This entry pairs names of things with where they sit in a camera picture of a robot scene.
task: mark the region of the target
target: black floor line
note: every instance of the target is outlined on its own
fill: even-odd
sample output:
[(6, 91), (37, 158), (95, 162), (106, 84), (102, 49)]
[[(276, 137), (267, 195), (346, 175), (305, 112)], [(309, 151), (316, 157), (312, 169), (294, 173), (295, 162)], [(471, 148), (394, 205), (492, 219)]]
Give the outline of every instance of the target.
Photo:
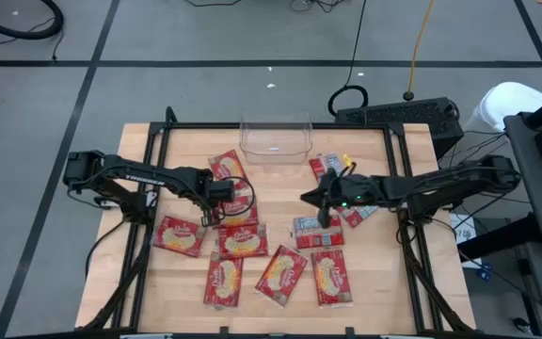
[(538, 53), (538, 55), (541, 57), (541, 61), (542, 61), (542, 41), (541, 41), (541, 38), (539, 38), (538, 36), (538, 32), (536, 31), (536, 28), (534, 28), (533, 21), (531, 20), (531, 17), (528, 14), (526, 7), (524, 7), (522, 0), (514, 0), (514, 3), (516, 4), (516, 7), (518, 8), (519, 15), (522, 17), (522, 22), (524, 22), (524, 25), (526, 26), (526, 30), (528, 31), (528, 34), (531, 36), (531, 40), (533, 41), (534, 48), (536, 49), (536, 52)]
[[(0, 67), (89, 67), (91, 61), (48, 61), (48, 60), (0, 60)], [(348, 67), (350, 60), (98, 60), (96, 67), (106, 68), (224, 68), (224, 67)], [(409, 60), (356, 60), (356, 67), (369, 68), (409, 68)], [(426, 60), (417, 61), (418, 68), (452, 69), (509, 69), (542, 68), (542, 61), (456, 61)]]
[(52, 168), (52, 172), (47, 180), (47, 186), (45, 187), (39, 208), (37, 209), (37, 214), (35, 215), (30, 233), (28, 234), (28, 238), (24, 244), (20, 262), (16, 267), (16, 272), (14, 273), (11, 285), (9, 286), (8, 294), (6, 295), (6, 299), (0, 312), (0, 338), (4, 338), (8, 332), (9, 322), (14, 314), (18, 298), (22, 292), (24, 282), (26, 280), (26, 275), (28, 274), (33, 256), (35, 255), (35, 250), (37, 249), (37, 244), (39, 243), (41, 231), (43, 230), (47, 213), (49, 212), (52, 199), (56, 193), (57, 184), (59, 183), (60, 175), (64, 169), (64, 163), (72, 144), (72, 138), (74, 137), (76, 126), (78, 125), (81, 114), (83, 113), (83, 107), (85, 105), (85, 101), (87, 100), (89, 89), (91, 88), (91, 83), (93, 82), (93, 77), (95, 76), (95, 72), (97, 70), (96, 61), (102, 56), (105, 41), (110, 32), (110, 27), (112, 25), (112, 21), (114, 20), (117, 8), (119, 7), (119, 1), (120, 0), (113, 0), (110, 4), (110, 9), (108, 10), (108, 14), (105, 18), (104, 26), (91, 57), (91, 64), (87, 69), (83, 84), (79, 90), (76, 103), (74, 104), (74, 109), (72, 110), (71, 117), (66, 127), (66, 132), (64, 133), (64, 137), (62, 138), (60, 147), (57, 151), (54, 167)]

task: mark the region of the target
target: transparent plastic bin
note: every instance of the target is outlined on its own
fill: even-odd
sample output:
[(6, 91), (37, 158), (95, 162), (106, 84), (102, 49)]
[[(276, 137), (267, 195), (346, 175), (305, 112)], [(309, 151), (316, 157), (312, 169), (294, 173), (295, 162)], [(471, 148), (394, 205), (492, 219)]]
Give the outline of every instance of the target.
[(300, 164), (312, 148), (309, 114), (289, 117), (243, 116), (240, 149), (251, 164)]

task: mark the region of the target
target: wooden table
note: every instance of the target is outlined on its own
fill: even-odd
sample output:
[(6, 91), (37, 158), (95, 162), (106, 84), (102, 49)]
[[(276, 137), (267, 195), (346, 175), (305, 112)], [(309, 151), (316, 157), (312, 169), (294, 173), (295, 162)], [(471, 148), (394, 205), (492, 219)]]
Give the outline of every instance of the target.
[[(148, 124), (125, 125), (118, 154), (141, 161), (147, 131)], [(230, 129), (171, 130), (166, 167), (208, 168), (209, 157), (235, 149), (256, 189), (260, 221), (267, 224), (269, 232), (270, 254), (279, 244), (294, 247), (290, 235), (293, 218), (316, 215), (314, 207), (299, 199), (301, 193), (317, 186), (311, 167), (308, 162), (292, 166), (249, 165), (239, 150), (238, 135), (238, 130)], [(437, 169), (427, 125), (406, 125), (406, 142), (414, 175)], [(402, 173), (396, 138), (393, 144)], [(332, 152), (348, 153), (357, 162), (358, 173), (389, 175), (380, 131), (315, 130), (309, 157)], [(136, 183), (123, 181), (123, 185), (136, 189)], [(199, 220), (201, 212), (192, 202), (179, 200), (163, 189), (156, 225), (164, 215)], [(447, 212), (440, 211), (435, 218), (450, 223)], [(120, 219), (120, 211), (104, 211), (98, 236)], [(139, 331), (218, 333), (219, 327), (228, 326), (232, 333), (344, 333), (344, 327), (354, 327), (357, 334), (415, 333), (403, 251), (395, 241), (396, 216), (386, 209), (379, 209), (355, 229), (343, 222), (343, 229), (346, 243), (343, 252), (355, 303), (353, 307), (320, 309), (312, 267), (308, 264), (287, 306), (280, 309), (254, 293), (254, 285), (270, 260), (270, 257), (263, 257), (247, 258), (244, 262), (237, 310), (211, 309), (202, 303), (210, 253), (215, 249), (217, 237), (215, 230), (209, 230), (200, 258), (151, 249)], [(116, 288), (128, 232), (128, 226), (120, 228), (94, 252), (77, 326), (89, 322)], [(461, 318), (474, 327), (453, 233), (438, 223), (425, 226), (425, 233), (437, 288)], [(310, 258), (309, 251), (304, 253)], [(133, 296), (131, 289), (125, 300), (123, 325), (128, 324)], [(421, 286), (420, 296), (425, 327), (431, 329), (427, 297)]]

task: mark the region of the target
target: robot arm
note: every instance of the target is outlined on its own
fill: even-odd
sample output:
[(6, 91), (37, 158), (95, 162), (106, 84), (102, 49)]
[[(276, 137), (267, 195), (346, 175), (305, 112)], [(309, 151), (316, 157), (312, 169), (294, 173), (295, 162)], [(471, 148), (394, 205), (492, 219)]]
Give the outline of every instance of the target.
[(62, 182), (69, 192), (80, 194), (90, 189), (98, 193), (100, 196), (94, 201), (99, 205), (103, 201), (115, 202), (132, 222), (145, 223), (153, 218), (148, 215), (147, 195), (130, 192), (114, 179), (163, 186), (179, 198), (190, 200), (202, 210), (203, 226), (218, 223), (215, 208), (220, 202), (232, 202), (234, 199), (233, 182), (213, 181), (214, 176), (209, 169), (165, 169), (99, 151), (70, 153)]
[(317, 218), (328, 227), (330, 207), (376, 205), (399, 208), (406, 202), (409, 218), (432, 216), (444, 205), (459, 205), (480, 192), (507, 193), (519, 184), (519, 173), (510, 159), (487, 155), (450, 169), (440, 169), (413, 177), (340, 176), (330, 169), (319, 186), (300, 196), (303, 202), (319, 208)]

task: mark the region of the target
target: snack packet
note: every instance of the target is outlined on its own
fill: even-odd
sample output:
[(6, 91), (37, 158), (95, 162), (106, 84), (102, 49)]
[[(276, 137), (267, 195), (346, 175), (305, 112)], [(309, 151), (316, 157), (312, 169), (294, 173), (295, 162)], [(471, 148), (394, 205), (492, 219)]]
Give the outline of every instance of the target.
[(342, 250), (311, 254), (319, 306), (348, 306), (353, 302)]
[(280, 306), (285, 306), (307, 262), (307, 258), (279, 245), (254, 289)]
[(221, 259), (219, 253), (211, 253), (204, 303), (216, 308), (237, 307), (243, 266), (242, 258)]
[[(225, 209), (225, 213), (234, 214), (244, 211), (250, 205), (252, 199), (254, 199), (252, 196), (241, 196), (235, 197), (233, 202), (224, 202), (223, 208)], [(219, 214), (223, 213), (220, 208), (217, 210)], [(226, 216), (216, 227), (258, 225), (258, 223), (259, 212), (258, 208), (256, 207), (256, 202), (254, 202), (252, 207), (246, 212), (237, 216)]]
[(206, 228), (186, 220), (163, 218), (156, 230), (152, 244), (155, 247), (198, 257)]
[(220, 257), (243, 258), (269, 253), (264, 224), (227, 227), (218, 230)]
[(294, 218), (297, 249), (344, 245), (343, 226), (338, 216), (331, 216), (329, 227), (321, 227), (316, 217)]
[[(335, 153), (328, 154), (326, 156), (319, 156), (315, 159), (309, 160), (313, 173), (315, 174), (315, 179), (317, 183), (321, 181), (321, 177), (326, 174), (327, 169), (333, 168), (336, 170), (336, 173), (340, 174), (343, 170), (343, 166), (338, 159), (338, 155)], [(357, 227), (363, 220), (369, 217), (375, 210), (377, 206), (358, 206), (358, 207), (338, 207), (336, 208), (341, 216), (343, 216), (346, 223), (348, 223), (352, 228)]]
[[(208, 159), (211, 169), (217, 180), (223, 180), (229, 176), (239, 176), (247, 180), (246, 173), (237, 157), (235, 150), (231, 150)], [(247, 188), (248, 185), (243, 180), (232, 179), (235, 190)]]

